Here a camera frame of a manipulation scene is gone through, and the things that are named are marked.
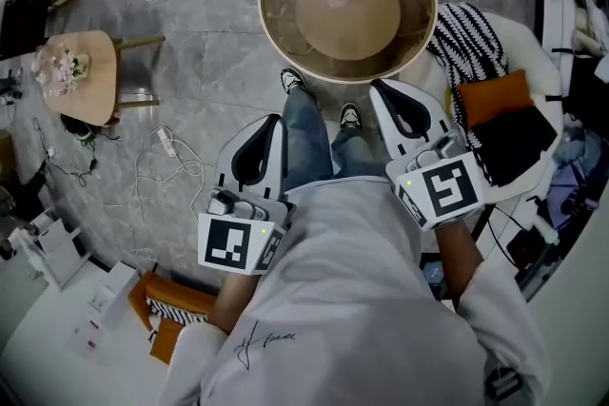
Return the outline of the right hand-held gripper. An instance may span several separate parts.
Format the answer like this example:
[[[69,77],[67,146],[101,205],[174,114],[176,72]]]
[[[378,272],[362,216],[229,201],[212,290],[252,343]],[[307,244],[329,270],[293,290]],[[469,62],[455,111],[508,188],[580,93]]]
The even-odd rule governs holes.
[[[394,159],[386,174],[421,231],[462,220],[483,206],[474,154],[458,132],[449,131],[450,121],[435,97],[391,79],[374,80],[369,96]]]

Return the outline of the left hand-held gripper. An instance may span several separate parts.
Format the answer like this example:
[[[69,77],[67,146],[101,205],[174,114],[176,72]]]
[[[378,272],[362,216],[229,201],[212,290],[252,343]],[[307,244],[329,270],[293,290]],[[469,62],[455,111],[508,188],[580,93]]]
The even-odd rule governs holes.
[[[220,187],[212,189],[207,210],[198,217],[200,265],[242,275],[267,273],[296,210],[295,204],[278,201],[287,172],[286,139],[283,118],[270,114],[224,145],[216,163]]]

